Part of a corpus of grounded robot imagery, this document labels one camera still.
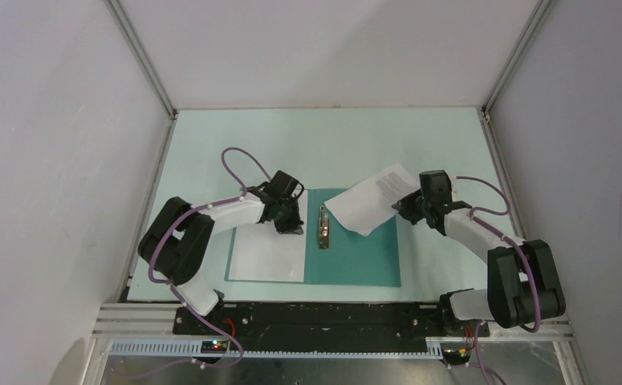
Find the printed white paper sheet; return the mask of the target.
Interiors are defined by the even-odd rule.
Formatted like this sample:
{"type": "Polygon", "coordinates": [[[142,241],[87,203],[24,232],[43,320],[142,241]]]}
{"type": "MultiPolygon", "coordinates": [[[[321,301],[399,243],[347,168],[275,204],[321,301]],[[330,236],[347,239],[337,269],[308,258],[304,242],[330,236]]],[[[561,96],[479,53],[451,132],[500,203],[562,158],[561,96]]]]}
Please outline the printed white paper sheet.
{"type": "Polygon", "coordinates": [[[236,282],[304,281],[307,227],[300,234],[279,234],[270,222],[233,230],[225,280],[236,282]]]}

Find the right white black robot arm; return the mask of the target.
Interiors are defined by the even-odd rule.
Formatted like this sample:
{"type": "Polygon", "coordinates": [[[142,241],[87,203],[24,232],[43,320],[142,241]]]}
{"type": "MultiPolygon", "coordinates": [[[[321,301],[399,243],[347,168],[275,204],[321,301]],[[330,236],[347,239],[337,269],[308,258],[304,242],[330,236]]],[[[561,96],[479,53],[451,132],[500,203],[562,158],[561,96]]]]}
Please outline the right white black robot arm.
{"type": "Polygon", "coordinates": [[[511,236],[482,218],[502,211],[472,206],[457,199],[454,182],[442,170],[422,172],[418,190],[392,205],[416,225],[428,227],[464,245],[486,265],[486,288],[457,290],[439,298],[437,325],[460,334],[471,322],[495,322],[535,333],[544,320],[566,313],[567,304],[551,247],[543,240],[511,236]]]}

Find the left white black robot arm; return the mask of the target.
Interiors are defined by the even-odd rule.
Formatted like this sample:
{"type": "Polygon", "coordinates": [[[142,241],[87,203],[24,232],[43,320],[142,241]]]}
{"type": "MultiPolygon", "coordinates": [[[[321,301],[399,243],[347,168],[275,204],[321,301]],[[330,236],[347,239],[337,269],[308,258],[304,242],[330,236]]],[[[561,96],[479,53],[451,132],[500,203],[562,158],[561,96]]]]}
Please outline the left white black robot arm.
{"type": "Polygon", "coordinates": [[[259,185],[245,187],[236,197],[194,206],[180,197],[165,202],[137,246],[148,263],[148,279],[165,284],[205,334],[222,328],[221,297],[201,272],[210,238],[245,225],[272,224],[281,235],[302,235],[299,200],[305,186],[278,170],[259,185]]]}

